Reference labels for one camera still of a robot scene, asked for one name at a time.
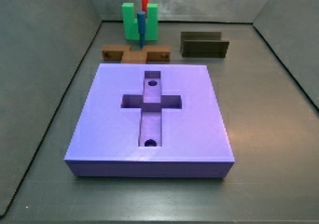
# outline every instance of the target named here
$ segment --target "wooden block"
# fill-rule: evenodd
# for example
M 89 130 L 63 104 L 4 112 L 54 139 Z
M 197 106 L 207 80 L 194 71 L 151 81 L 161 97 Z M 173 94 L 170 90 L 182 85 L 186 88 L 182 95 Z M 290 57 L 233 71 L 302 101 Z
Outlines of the wooden block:
M 185 40 L 221 40 L 221 32 L 181 32 L 181 50 L 183 50 Z
M 225 58 L 229 45 L 230 41 L 185 40 L 182 56 Z
M 123 45 L 105 45 L 103 46 L 103 60 L 121 61 L 123 53 L 131 50 L 131 46 Z
M 146 63 L 147 54 L 145 51 L 126 51 L 122 63 Z
M 147 53 L 147 62 L 170 62 L 171 47 L 169 46 L 145 46 Z

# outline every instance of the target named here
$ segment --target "brown block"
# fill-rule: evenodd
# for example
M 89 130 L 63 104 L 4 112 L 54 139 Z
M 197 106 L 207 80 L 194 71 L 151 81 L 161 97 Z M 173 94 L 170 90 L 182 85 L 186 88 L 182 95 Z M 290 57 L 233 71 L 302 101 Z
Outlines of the brown block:
M 103 46 L 103 60 L 121 61 L 123 53 L 131 50 L 131 46 L 123 45 L 105 45 Z
M 167 46 L 145 46 L 147 52 L 147 62 L 170 62 L 171 47 Z
M 146 52 L 126 51 L 122 57 L 122 63 L 146 63 Z

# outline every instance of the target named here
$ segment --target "round hole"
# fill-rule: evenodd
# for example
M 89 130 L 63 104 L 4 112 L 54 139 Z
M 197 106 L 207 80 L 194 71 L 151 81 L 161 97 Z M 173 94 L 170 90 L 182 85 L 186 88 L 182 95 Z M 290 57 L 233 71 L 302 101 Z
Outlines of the round hole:
M 157 85 L 158 85 L 158 82 L 157 82 L 155 80 L 151 80 L 151 81 L 149 81 L 149 85 L 150 85 L 150 86 L 157 86 Z
M 162 53 L 161 57 L 162 57 L 162 59 L 169 59 L 169 54 L 167 53 Z
M 149 139 L 146 142 L 145 142 L 145 146 L 146 147 L 157 147 L 158 146 L 158 143 L 154 139 Z

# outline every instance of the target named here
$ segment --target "green block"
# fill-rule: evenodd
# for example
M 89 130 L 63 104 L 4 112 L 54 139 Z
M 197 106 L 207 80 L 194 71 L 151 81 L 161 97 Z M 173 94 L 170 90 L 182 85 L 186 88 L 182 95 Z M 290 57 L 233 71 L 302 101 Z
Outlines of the green block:
M 146 40 L 157 41 L 158 39 L 159 39 L 159 6 L 158 4 L 149 4 Z
M 158 4 L 147 5 L 147 21 L 146 21 L 146 40 L 159 39 L 159 18 L 158 18 Z M 122 5 L 125 37 L 127 40 L 141 40 L 139 25 L 135 14 L 135 5 L 133 3 L 123 3 Z
M 125 37 L 133 40 L 135 36 L 135 5 L 133 3 L 123 3 L 122 5 Z

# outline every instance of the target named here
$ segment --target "shape sorter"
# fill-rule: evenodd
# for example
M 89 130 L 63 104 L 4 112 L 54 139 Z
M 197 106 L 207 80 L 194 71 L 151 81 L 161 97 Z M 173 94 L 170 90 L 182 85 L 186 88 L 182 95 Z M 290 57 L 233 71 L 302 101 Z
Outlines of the shape sorter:
M 101 64 L 66 163 L 76 176 L 225 177 L 235 156 L 206 65 Z

